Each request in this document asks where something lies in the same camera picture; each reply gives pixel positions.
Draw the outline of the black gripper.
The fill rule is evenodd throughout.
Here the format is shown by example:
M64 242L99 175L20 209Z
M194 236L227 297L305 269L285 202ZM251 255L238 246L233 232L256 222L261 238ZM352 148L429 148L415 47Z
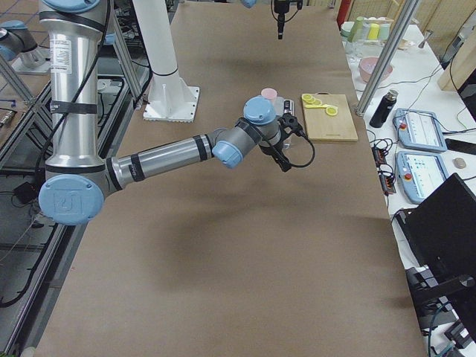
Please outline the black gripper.
M300 131L300 124L298 119L290 113L283 114L279 118L279 123L283 148L288 149L291 146L292 136L297 135Z
M288 13L290 7L295 5L297 10L302 9L302 0L274 0L272 9L277 14L277 35L278 39L283 38L284 26L286 22L286 16L284 13Z

